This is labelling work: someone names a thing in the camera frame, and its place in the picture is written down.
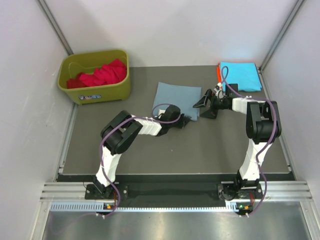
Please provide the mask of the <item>grey-blue t-shirt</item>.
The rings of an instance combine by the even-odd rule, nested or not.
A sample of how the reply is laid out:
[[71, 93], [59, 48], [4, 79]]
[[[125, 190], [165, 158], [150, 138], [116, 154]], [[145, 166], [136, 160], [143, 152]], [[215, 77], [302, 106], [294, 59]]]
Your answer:
[[165, 110], [169, 105], [180, 108], [182, 114], [197, 121], [200, 116], [200, 109], [193, 108], [202, 96], [202, 88], [197, 86], [172, 85], [163, 82], [158, 83], [152, 109], [154, 114], [159, 110]]

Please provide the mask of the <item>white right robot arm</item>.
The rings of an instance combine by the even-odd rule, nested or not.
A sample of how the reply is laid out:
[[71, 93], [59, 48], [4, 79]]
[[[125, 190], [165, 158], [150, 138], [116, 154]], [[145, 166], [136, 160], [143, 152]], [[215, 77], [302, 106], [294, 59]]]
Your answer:
[[258, 191], [265, 155], [282, 133], [278, 103], [263, 98], [241, 96], [236, 83], [227, 84], [225, 90], [222, 90], [222, 84], [218, 83], [214, 89], [208, 89], [193, 107], [205, 108], [208, 102], [209, 108], [200, 114], [202, 118], [216, 119], [219, 110], [231, 110], [246, 115], [248, 148], [244, 162], [235, 176], [233, 186], [226, 186], [220, 192], [222, 197], [232, 194], [234, 197], [245, 198]]

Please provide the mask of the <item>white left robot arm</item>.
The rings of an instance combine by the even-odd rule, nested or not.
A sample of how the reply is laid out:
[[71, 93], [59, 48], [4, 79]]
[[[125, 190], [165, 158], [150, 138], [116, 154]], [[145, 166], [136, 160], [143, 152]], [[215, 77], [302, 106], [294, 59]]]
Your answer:
[[137, 136], [160, 137], [171, 128], [183, 129], [191, 119], [173, 104], [169, 104], [165, 110], [159, 110], [158, 115], [152, 117], [140, 117], [126, 110], [121, 111], [100, 133], [100, 165], [93, 180], [97, 195], [106, 199], [113, 191], [117, 191], [115, 180], [120, 158]]

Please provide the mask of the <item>folded orange t-shirt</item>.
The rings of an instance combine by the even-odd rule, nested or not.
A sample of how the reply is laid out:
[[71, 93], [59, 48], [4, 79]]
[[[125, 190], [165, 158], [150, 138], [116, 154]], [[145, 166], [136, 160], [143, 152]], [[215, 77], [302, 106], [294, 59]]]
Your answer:
[[222, 83], [222, 78], [221, 78], [221, 69], [220, 69], [220, 65], [218, 64], [216, 66], [216, 74], [217, 74], [217, 80], [219, 83]]

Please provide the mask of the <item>folded cyan t-shirt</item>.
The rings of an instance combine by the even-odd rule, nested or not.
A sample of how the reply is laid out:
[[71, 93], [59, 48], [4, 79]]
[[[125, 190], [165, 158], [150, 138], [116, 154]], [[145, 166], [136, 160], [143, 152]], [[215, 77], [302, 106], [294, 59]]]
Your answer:
[[223, 67], [228, 68], [226, 82], [237, 84], [238, 90], [243, 92], [259, 92], [262, 89], [258, 70], [253, 62], [225, 62], [219, 63], [220, 73], [227, 73], [222, 70]]

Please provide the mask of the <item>red t-shirt in bin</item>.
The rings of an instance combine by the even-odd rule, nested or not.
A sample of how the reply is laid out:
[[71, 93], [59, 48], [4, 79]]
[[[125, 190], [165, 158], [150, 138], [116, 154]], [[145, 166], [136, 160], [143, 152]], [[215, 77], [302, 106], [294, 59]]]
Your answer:
[[109, 64], [95, 67], [93, 73], [78, 73], [66, 82], [67, 89], [99, 87], [122, 82], [127, 76], [127, 66], [118, 58]]

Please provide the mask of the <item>olive green plastic bin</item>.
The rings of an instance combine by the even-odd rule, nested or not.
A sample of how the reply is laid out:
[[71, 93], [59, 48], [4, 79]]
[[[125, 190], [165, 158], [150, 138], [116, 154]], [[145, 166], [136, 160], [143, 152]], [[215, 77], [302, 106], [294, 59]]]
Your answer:
[[111, 49], [70, 55], [61, 63], [57, 85], [78, 105], [125, 100], [131, 93], [128, 54]]

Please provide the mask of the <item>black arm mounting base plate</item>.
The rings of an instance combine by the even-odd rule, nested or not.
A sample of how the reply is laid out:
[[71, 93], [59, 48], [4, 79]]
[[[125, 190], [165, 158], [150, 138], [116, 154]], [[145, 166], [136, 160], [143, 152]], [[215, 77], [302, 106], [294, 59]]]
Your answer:
[[86, 200], [122, 201], [140, 196], [196, 196], [214, 200], [259, 199], [262, 187], [237, 189], [233, 182], [116, 182], [103, 187], [97, 181], [88, 184], [85, 190]]

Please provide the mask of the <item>aluminium front frame rail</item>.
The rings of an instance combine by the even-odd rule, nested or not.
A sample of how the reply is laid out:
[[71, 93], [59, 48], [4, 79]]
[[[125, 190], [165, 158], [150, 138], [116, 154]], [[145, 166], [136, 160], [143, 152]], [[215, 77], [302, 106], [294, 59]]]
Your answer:
[[[42, 201], [82, 201], [88, 191], [81, 182], [48, 182], [44, 184]], [[305, 181], [268, 181], [264, 197], [269, 202], [311, 201], [312, 194]]]

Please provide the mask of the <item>aluminium right corner post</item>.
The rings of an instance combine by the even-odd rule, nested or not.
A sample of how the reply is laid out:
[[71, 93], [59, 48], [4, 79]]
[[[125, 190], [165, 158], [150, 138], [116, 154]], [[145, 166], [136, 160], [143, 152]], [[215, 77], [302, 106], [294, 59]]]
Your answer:
[[268, 49], [266, 56], [264, 57], [260, 67], [258, 68], [259, 72], [262, 73], [267, 65], [269, 64], [270, 60], [274, 56], [276, 50], [280, 46], [282, 40], [284, 39], [285, 35], [287, 34], [288, 30], [290, 29], [291, 25], [293, 24], [294, 20], [298, 16], [300, 10], [302, 9], [303, 5], [305, 4], [305, 0], [296, 0], [293, 4], [293, 7], [288, 13], [288, 16], [285, 18], [285, 21], [281, 25], [278, 33], [276, 34], [274, 40], [272, 41], [270, 48]]

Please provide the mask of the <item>aluminium corner post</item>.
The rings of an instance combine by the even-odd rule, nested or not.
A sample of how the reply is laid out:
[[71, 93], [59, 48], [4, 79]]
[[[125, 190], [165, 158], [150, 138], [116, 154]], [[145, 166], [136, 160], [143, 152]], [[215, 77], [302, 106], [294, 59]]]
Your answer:
[[45, 0], [36, 0], [36, 3], [38, 4], [39, 8], [48, 20], [50, 26], [52, 27], [55, 35], [57, 36], [59, 42], [61, 43], [67, 55], [72, 55], [74, 52], [72, 51], [72, 48], [67, 41], [67, 38], [65, 37], [47, 2]]
[[259, 72], [262, 73], [267, 65], [269, 64], [270, 60], [274, 56], [276, 50], [280, 46], [282, 40], [284, 39], [285, 35], [287, 34], [288, 30], [290, 29], [291, 25], [293, 24], [294, 20], [298, 16], [300, 10], [302, 9], [303, 5], [305, 4], [305, 0], [296, 0], [293, 4], [293, 7], [288, 13], [288, 16], [285, 18], [285, 21], [281, 25], [278, 33], [276, 34], [274, 40], [272, 41], [270, 48], [268, 49], [266, 56], [264, 57], [260, 67], [258, 68]]

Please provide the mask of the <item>aluminium left corner post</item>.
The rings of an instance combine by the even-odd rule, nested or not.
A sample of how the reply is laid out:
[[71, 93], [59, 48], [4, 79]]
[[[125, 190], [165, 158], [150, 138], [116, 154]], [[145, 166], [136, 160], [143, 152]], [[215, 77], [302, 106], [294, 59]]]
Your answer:
[[72, 48], [67, 41], [67, 38], [65, 37], [47, 2], [45, 0], [36, 0], [36, 3], [38, 4], [39, 8], [48, 20], [50, 26], [52, 27], [55, 35], [57, 36], [59, 42], [61, 43], [67, 55], [72, 55], [74, 52], [72, 51]]

